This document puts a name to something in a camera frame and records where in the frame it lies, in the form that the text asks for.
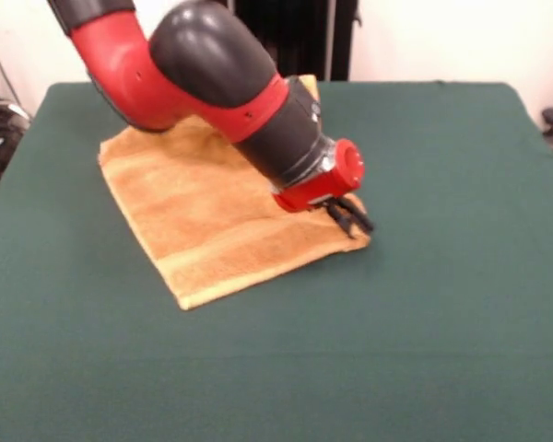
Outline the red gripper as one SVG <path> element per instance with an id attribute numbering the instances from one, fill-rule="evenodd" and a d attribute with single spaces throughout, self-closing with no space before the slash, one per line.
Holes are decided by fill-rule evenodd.
<path id="1" fill-rule="evenodd" d="M 340 197 L 339 206 L 359 229 L 373 231 L 375 225 L 367 213 L 345 196 L 360 187 L 363 177 L 364 160 L 358 147 L 348 139 L 340 139 L 331 144 L 307 178 L 284 189 L 274 188 L 272 196 L 278 206 L 290 213 L 309 211 Z M 335 203 L 328 203 L 326 212 L 348 238 L 354 238 L 353 222 Z"/>

